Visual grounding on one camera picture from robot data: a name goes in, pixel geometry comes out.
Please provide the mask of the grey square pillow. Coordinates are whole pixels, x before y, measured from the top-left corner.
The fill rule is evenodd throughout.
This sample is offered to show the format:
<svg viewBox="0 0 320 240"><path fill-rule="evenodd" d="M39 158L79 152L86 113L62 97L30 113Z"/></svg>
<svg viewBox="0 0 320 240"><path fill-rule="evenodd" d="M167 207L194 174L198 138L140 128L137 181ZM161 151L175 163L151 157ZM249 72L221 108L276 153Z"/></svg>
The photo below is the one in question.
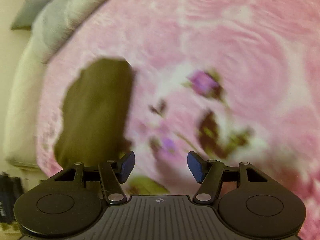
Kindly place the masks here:
<svg viewBox="0 0 320 240"><path fill-rule="evenodd" d="M11 30L30 30L38 14L51 0L25 0L10 25Z"/></svg>

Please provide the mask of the grey and cream duvet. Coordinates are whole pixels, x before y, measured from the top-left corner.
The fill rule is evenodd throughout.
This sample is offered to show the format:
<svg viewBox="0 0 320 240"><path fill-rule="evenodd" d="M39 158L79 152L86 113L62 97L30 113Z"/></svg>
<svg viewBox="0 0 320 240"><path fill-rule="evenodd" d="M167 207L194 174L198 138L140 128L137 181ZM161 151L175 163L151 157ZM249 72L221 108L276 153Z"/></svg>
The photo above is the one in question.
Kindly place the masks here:
<svg viewBox="0 0 320 240"><path fill-rule="evenodd" d="M106 0L51 0L38 14L31 29L31 46L47 62L75 29Z"/></svg>

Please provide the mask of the olive green shirt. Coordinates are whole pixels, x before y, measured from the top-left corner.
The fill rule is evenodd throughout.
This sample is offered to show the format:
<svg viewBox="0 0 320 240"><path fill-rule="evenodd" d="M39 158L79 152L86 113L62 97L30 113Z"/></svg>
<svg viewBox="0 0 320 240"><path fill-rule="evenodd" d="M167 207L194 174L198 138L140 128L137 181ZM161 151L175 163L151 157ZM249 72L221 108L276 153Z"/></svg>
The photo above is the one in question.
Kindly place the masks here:
<svg viewBox="0 0 320 240"><path fill-rule="evenodd" d="M135 74L121 59L98 59L67 90L63 130L54 146L57 163L95 166L116 159L123 146Z"/></svg>

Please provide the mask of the stack of dark folded clothes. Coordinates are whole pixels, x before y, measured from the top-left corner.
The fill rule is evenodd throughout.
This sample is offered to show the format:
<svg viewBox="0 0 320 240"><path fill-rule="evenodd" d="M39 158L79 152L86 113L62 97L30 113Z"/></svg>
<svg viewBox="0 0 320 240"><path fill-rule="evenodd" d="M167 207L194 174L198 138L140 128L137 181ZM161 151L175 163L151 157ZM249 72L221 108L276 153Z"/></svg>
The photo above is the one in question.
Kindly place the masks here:
<svg viewBox="0 0 320 240"><path fill-rule="evenodd" d="M7 230L9 225L16 221L14 205L24 193L21 179L1 173L1 229Z"/></svg>

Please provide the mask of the pink floral bed blanket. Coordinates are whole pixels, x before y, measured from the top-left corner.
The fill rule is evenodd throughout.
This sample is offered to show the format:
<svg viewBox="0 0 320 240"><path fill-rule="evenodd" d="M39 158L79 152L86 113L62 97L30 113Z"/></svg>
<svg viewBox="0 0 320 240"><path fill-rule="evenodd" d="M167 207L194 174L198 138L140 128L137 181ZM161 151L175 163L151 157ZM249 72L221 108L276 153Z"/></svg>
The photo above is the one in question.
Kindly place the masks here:
<svg viewBox="0 0 320 240"><path fill-rule="evenodd" d="M37 162L54 146L69 86L98 59L135 79L117 154L132 150L130 194L194 194L187 154L247 161L298 195L303 239L319 239L319 0L108 0L49 61Z"/></svg>

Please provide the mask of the white quilted headboard cushion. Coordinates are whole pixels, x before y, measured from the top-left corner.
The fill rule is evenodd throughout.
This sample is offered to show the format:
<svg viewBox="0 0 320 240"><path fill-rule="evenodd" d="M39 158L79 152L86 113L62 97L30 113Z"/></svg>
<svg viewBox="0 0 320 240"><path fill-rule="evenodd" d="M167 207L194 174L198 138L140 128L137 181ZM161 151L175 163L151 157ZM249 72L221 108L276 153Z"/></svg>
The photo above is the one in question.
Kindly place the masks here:
<svg viewBox="0 0 320 240"><path fill-rule="evenodd" d="M38 169L36 124L46 65L29 39L18 62L4 122L3 153L12 166Z"/></svg>

